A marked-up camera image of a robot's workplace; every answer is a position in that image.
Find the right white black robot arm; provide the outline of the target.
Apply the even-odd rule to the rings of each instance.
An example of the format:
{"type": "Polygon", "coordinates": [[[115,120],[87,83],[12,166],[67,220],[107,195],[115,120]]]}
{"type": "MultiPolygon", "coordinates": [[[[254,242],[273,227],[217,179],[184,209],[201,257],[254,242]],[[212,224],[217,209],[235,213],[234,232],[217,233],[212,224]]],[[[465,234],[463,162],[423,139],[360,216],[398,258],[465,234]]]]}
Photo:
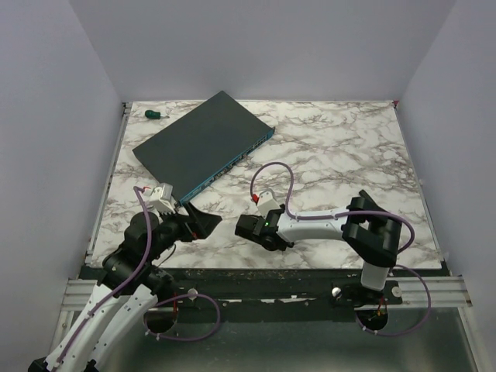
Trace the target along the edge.
{"type": "Polygon", "coordinates": [[[304,212],[291,217],[272,202],[259,215],[241,215],[235,235],[269,251],[285,251],[303,240],[336,240],[347,243],[363,260],[358,298],[372,304],[384,295],[388,271],[395,266],[401,229],[397,216],[363,196],[330,212],[304,212]]]}

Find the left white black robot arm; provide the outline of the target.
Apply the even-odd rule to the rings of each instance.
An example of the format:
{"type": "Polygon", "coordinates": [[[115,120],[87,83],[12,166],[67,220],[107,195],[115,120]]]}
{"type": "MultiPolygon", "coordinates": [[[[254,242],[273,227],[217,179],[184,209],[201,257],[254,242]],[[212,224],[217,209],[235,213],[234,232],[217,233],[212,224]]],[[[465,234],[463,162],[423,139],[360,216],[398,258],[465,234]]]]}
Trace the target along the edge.
{"type": "Polygon", "coordinates": [[[131,218],[123,241],[103,260],[103,273],[68,334],[29,370],[97,371],[149,309],[174,300],[172,276],[153,262],[177,241],[208,238],[222,220],[192,204],[186,210],[184,215],[144,210],[131,218]]]}

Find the dark grey network switch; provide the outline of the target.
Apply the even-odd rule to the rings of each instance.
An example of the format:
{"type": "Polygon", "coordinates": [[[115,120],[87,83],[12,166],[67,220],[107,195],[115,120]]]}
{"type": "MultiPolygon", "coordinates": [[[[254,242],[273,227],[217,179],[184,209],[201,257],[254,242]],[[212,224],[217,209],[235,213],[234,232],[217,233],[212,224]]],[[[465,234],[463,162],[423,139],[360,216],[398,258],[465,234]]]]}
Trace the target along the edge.
{"type": "Polygon", "coordinates": [[[224,91],[133,149],[160,184],[183,205],[268,141],[268,126],[224,91]]]}

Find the green handled screwdriver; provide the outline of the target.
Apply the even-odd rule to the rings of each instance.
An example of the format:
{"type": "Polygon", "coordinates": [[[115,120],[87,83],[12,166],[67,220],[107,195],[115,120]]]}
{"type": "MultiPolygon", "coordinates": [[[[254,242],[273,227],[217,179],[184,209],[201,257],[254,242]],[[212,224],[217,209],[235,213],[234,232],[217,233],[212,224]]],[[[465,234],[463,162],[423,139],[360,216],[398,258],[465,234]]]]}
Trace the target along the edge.
{"type": "Polygon", "coordinates": [[[148,109],[144,112],[144,116],[149,120],[161,120],[168,118],[168,115],[163,114],[162,112],[154,111],[148,109]]]}

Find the aluminium frame rail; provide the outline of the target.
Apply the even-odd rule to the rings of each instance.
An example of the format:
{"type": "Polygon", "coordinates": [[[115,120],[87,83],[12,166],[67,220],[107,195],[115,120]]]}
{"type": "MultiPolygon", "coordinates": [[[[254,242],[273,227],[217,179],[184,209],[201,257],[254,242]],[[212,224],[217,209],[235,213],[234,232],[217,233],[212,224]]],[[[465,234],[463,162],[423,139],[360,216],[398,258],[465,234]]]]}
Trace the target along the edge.
{"type": "MultiPolygon", "coordinates": [[[[424,277],[431,296],[432,308],[466,308],[472,301],[462,277],[424,277]]],[[[426,308],[427,294],[422,282],[415,277],[397,279],[402,303],[392,308],[426,308]]]]}

